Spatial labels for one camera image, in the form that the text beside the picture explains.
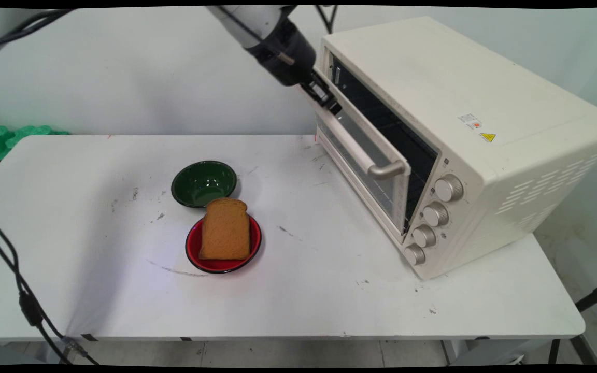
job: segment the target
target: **warning label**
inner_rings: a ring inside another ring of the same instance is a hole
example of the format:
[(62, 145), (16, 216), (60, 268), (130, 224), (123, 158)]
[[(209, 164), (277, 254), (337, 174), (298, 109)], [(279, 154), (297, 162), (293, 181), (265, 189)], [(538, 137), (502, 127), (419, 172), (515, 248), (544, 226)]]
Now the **warning label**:
[(490, 125), (490, 123), (483, 125), (483, 122), (479, 118), (476, 118), (476, 116), (472, 113), (458, 117), (458, 120), (469, 127), (471, 132), (474, 132), (474, 134), (478, 135), (478, 137), (485, 140), (485, 142), (493, 142), (495, 137), (497, 137), (496, 131), (493, 129), (493, 125)]
[(492, 142), (492, 140), (494, 140), (494, 138), (497, 136), (495, 134), (480, 134), (480, 135), (488, 142)]

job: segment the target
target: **black cable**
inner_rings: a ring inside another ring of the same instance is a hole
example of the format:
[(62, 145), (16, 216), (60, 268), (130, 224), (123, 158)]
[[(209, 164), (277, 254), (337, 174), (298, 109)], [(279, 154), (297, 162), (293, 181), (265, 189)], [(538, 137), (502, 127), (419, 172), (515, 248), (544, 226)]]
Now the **black cable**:
[[(40, 330), (41, 334), (43, 334), (43, 337), (46, 337), (47, 333), (45, 332), (45, 329), (42, 328), (42, 321), (45, 320), (48, 326), (50, 326), (50, 328), (52, 329), (52, 332), (54, 332), (55, 335), (59, 337), (59, 339), (64, 341), (68, 339), (67, 344), (76, 345), (76, 347), (78, 347), (78, 349), (81, 350), (80, 354), (82, 356), (87, 358), (88, 361), (90, 361), (92, 364), (100, 365), (97, 361), (90, 357), (89, 354), (87, 354), (87, 352), (78, 343), (59, 333), (54, 324), (52, 324), (52, 321), (50, 321), (50, 318), (47, 316), (47, 314), (45, 314), (45, 310), (43, 310), (43, 308), (40, 306), (40, 302), (38, 302), (38, 299), (36, 299), (36, 295), (34, 295), (33, 291), (31, 291), (31, 288), (29, 288), (29, 285), (26, 283), (26, 281), (24, 281), (24, 277), (22, 276), (22, 274), (20, 274), (19, 264), (17, 264), (17, 251), (15, 250), (15, 247), (12, 245), (8, 237), (4, 234), (4, 232), (2, 232), (1, 229), (0, 237), (2, 237), (4, 242), (9, 246), (10, 252), (12, 253), (13, 258), (15, 260), (15, 263), (12, 263), (6, 255), (6, 253), (4, 253), (2, 248), (0, 247), (0, 257), (4, 259), (4, 262), (6, 262), (10, 270), (13, 271), (13, 273), (15, 274), (16, 281), (17, 279), (19, 279), (20, 284), (24, 287), (24, 290), (20, 290), (20, 306), (24, 316), (27, 318), (30, 324), (36, 326), (38, 330)], [(52, 346), (52, 349), (59, 355), (59, 357), (62, 358), (62, 361), (64, 361), (66, 364), (70, 364), (70, 362), (68, 362), (64, 355), (54, 345), (52, 340), (49, 340), (48, 338), (49, 337), (45, 338), (45, 340), (47, 340), (48, 344)]]
[[(4, 234), (4, 232), (2, 232), (1, 229), (0, 229), (0, 237), (2, 237), (4, 242), (9, 246), (10, 250), (14, 253), (13, 257), (17, 257), (17, 252), (15, 251), (14, 246), (12, 245), (12, 243), (10, 243), (9, 239), (6, 237), (6, 235)], [(6, 262), (6, 264), (9, 266), (10, 270), (13, 271), (13, 273), (19, 274), (19, 270), (17, 272), (15, 271), (15, 267), (13, 266), (13, 263), (10, 262), (10, 259), (7, 257), (7, 255), (3, 252), (3, 250), (1, 248), (0, 248), (0, 256), (2, 257), (2, 259), (4, 259), (4, 262)], [(34, 295), (34, 292), (31, 291), (31, 288), (29, 288), (29, 285), (27, 285), (26, 281), (24, 281), (24, 277), (22, 277), (21, 274), (20, 274), (20, 282), (22, 283), (22, 286), (24, 287), (26, 292), (29, 293), (31, 298), (38, 305), (38, 311), (40, 311), (41, 316), (43, 316), (43, 319), (45, 319), (45, 321), (48, 323), (48, 326), (50, 327), (50, 329), (52, 329), (52, 332), (55, 335), (57, 335), (57, 337), (64, 338), (64, 335), (59, 333), (59, 330), (57, 330), (57, 328), (54, 327), (54, 324), (52, 324), (52, 321), (50, 321), (50, 318), (47, 316), (47, 314), (45, 314), (45, 310), (43, 310), (43, 307), (40, 306), (40, 302), (38, 302), (38, 299), (36, 299), (36, 295)]]
[[(18, 31), (16, 33), (8, 33), (5, 36), (2, 36), (0, 38), (0, 45), (4, 45), (7, 42), (11, 42), (13, 40), (17, 40), (19, 38), (23, 38), (27, 35), (30, 35), (32, 33), (35, 33), (36, 31), (40, 30), (41, 28), (47, 26), (48, 24), (56, 21), (57, 19), (63, 17), (66, 14), (69, 14), (69, 12), (72, 12), (75, 9), (61, 9), (56, 13), (53, 13), (50, 16), (45, 16), (44, 19), (42, 19), (42, 21), (35, 23), (29, 27), (23, 27), (23, 29), (21, 31)], [(24, 21), (22, 24), (20, 24), (19, 26), (16, 27), (16, 29), (21, 28), (21, 26), (24, 26), (26, 24), (32, 24), (34, 22), (38, 21), (38, 19), (32, 20), (32, 21)]]
[(61, 351), (59, 351), (59, 347), (57, 347), (54, 344), (54, 341), (52, 341), (52, 338), (50, 338), (50, 336), (48, 335), (47, 331), (45, 331), (45, 329), (43, 328), (42, 325), (37, 326), (38, 331), (40, 331), (40, 333), (43, 335), (43, 338), (45, 338), (45, 342), (48, 343), (48, 345), (50, 345), (50, 347), (52, 347), (52, 350), (54, 350), (54, 352), (59, 355), (59, 358), (61, 359), (62, 362), (64, 362), (64, 364), (68, 364), (68, 365), (73, 365), (73, 363), (71, 363), (69, 361), (68, 358), (66, 358), (66, 356), (64, 356), (64, 354), (62, 354)]
[(324, 26), (326, 28), (326, 31), (330, 34), (331, 33), (331, 25), (329, 23), (329, 20), (326, 19), (326, 15), (324, 14), (324, 10), (322, 10), (322, 7), (320, 7), (319, 5), (315, 5), (315, 8), (317, 8), (317, 12), (319, 13), (319, 16), (322, 17), (322, 22), (324, 22)]
[(329, 21), (329, 27), (330, 27), (331, 33), (333, 33), (333, 24), (336, 21), (336, 12), (337, 11), (338, 11), (338, 5), (334, 5), (333, 12), (331, 13), (331, 20)]
[(45, 12), (36, 13), (33, 16), (25, 19), (23, 21), (23, 23), (18, 24), (14, 29), (10, 30), (10, 32), (7, 33), (5, 36), (12, 35), (14, 33), (19, 33), (20, 31), (24, 30), (25, 28), (36, 23), (36, 21), (40, 21), (41, 19), (43, 19), (45, 17), (50, 17), (53, 15), (61, 14), (65, 11), (66, 11), (66, 9), (53, 9), (53, 10), (45, 10)]
[(100, 365), (98, 364), (97, 361), (95, 361), (92, 357), (90, 357), (89, 355), (85, 356), (85, 358), (87, 358), (88, 361), (92, 362), (93, 365)]
[[(24, 290), (22, 288), (22, 276), (20, 275), (20, 264), (17, 260), (17, 252), (15, 251), (15, 248), (13, 248), (12, 243), (10, 243), (8, 237), (6, 237), (6, 235), (4, 234), (4, 232), (2, 232), (1, 229), (0, 229), (0, 237), (4, 240), (4, 242), (10, 248), (10, 253), (12, 254), (12, 268), (10, 270), (15, 274), (15, 285), (17, 285), (17, 290), (19, 291), (19, 293), (22, 293)], [(3, 250), (2, 250), (2, 248), (0, 248), (0, 255), (2, 255), (2, 254), (3, 254)]]

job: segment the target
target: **cream toaster oven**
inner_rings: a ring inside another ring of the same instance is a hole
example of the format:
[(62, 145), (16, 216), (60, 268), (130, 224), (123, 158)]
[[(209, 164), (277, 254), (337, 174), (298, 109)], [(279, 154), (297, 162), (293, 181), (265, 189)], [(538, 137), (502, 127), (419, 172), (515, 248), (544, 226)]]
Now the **cream toaster oven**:
[(327, 35), (317, 136), (422, 279), (529, 234), (597, 163), (597, 108), (429, 17)]

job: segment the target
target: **bread slice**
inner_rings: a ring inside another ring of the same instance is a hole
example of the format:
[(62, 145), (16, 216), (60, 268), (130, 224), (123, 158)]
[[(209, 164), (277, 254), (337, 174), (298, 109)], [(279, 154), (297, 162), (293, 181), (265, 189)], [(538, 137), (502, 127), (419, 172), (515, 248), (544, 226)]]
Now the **bread slice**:
[(234, 198), (217, 198), (206, 205), (200, 259), (244, 260), (250, 255), (247, 209)]

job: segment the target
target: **red plate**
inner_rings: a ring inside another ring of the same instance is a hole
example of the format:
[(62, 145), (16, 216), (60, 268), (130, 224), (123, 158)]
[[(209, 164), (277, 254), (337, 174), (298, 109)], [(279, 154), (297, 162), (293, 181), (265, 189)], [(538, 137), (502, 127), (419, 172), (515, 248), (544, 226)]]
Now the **red plate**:
[(201, 269), (202, 271), (210, 274), (226, 274), (231, 271), (235, 271), (244, 265), (248, 264), (257, 252), (259, 251), (259, 245), (261, 245), (261, 229), (259, 224), (248, 215), (250, 218), (250, 256), (244, 260), (202, 260), (200, 259), (200, 250), (202, 248), (202, 224), (204, 218), (196, 222), (192, 229), (188, 233), (186, 238), (186, 255), (190, 263)]

